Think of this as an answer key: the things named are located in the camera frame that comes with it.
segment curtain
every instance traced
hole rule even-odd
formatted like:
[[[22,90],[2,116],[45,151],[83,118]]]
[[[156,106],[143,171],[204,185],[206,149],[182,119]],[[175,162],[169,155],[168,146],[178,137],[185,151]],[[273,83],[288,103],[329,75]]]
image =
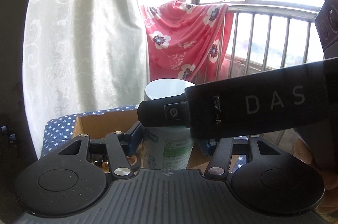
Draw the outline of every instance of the curtain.
[[[147,54],[136,0],[30,0],[23,88],[38,158],[50,119],[139,104]]]
[[[157,8],[142,6],[150,80],[177,78],[194,80],[196,84],[215,81],[217,66],[222,66],[225,57],[234,18],[233,13],[226,12],[227,8],[228,4],[194,5],[176,0]]]

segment silver screw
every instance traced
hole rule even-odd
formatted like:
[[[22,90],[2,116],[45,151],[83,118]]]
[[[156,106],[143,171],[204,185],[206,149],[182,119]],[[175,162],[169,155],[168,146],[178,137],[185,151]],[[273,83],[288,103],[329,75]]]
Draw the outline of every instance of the silver screw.
[[[212,167],[208,170],[208,173],[212,175],[222,175],[224,173],[224,169],[220,167]]]
[[[129,173],[131,173],[131,170],[128,169],[128,168],[121,167],[121,168],[115,169],[114,173],[116,175],[125,176],[125,175],[128,175]]]

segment crosshair logo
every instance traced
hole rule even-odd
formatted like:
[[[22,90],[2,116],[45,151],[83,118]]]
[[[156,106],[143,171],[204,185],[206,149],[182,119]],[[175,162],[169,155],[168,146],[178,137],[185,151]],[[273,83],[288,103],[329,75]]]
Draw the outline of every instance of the crosshair logo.
[[[177,111],[177,108],[172,108],[170,110],[170,114],[171,114],[172,117],[176,117],[177,114],[179,114],[179,112]]]
[[[171,171],[167,171],[167,172],[164,173],[164,175],[171,176],[171,175],[173,175],[173,173]]]

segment white container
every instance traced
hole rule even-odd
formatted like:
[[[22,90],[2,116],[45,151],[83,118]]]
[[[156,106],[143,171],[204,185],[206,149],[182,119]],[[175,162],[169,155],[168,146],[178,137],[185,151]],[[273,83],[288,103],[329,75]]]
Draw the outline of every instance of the white container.
[[[158,79],[144,91],[144,100],[180,95],[193,83],[179,79]],[[185,169],[194,141],[184,126],[148,127],[143,134],[144,167],[151,169]]]

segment ribbed black surface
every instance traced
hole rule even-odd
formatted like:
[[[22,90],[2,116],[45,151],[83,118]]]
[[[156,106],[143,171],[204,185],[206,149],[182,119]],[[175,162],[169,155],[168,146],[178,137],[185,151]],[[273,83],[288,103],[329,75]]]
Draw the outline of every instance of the ribbed black surface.
[[[25,213],[20,224],[324,224],[314,212],[270,217],[239,203],[221,181],[198,170],[142,169],[131,179],[111,185],[102,200],[83,213],[43,219]]]

